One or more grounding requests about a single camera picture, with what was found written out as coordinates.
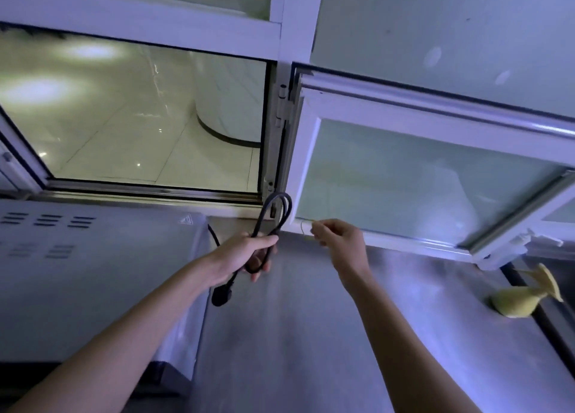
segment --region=tiled floor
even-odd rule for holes
[[[259,149],[198,124],[187,51],[9,30],[0,73],[0,104],[56,177],[258,190]]]

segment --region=person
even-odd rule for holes
[[[337,219],[315,221],[312,233],[327,246],[342,285],[353,298],[396,412],[479,412],[413,332],[371,274],[363,233]],[[125,315],[95,336],[10,413],[110,413],[123,409],[162,339],[210,286],[244,266],[259,266],[278,237],[232,237],[176,272]],[[263,271],[270,270],[268,262]],[[258,274],[252,275],[257,280]]]

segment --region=person's right arm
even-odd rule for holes
[[[312,233],[328,247],[341,282],[355,301],[395,411],[479,412],[373,278],[362,231],[327,219],[315,221]]]

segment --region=black power cord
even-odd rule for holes
[[[271,236],[273,234],[278,234],[279,230],[288,220],[289,215],[291,213],[291,197],[285,192],[274,192],[263,203],[262,211],[259,213],[259,217],[257,222],[255,223],[254,232],[251,234],[251,237],[253,238],[257,237],[259,229],[262,227],[263,218],[264,216],[266,216],[267,210],[277,199],[280,199],[282,202],[282,216],[278,222],[278,225],[273,230],[271,230],[267,235]],[[214,233],[210,225],[208,225],[208,230],[212,234],[212,237],[214,238],[216,245],[220,246],[220,242],[216,236],[216,233]],[[271,247],[269,247],[266,250],[266,255],[263,257],[262,263],[256,269],[251,269],[247,264],[243,266],[243,269],[248,271],[250,274],[260,272],[263,269],[263,266],[267,263],[268,259],[270,258],[270,253],[271,253]],[[223,306],[232,297],[232,286],[234,285],[234,280],[236,279],[237,273],[240,272],[240,270],[241,268],[235,271],[226,284],[214,288],[214,291],[212,293],[212,304],[214,306],[216,307]]]

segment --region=vent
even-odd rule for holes
[[[11,224],[17,226],[22,223],[28,216],[28,213],[23,212],[8,212],[2,219],[0,219],[0,224]]]
[[[34,221],[35,226],[55,227],[60,222],[62,215],[40,215]]]
[[[35,242],[17,243],[8,252],[8,257],[30,257],[37,248],[38,244]]]
[[[75,216],[68,224],[70,228],[90,228],[95,218],[91,216]]]
[[[76,245],[54,245],[44,256],[47,259],[67,259]]]

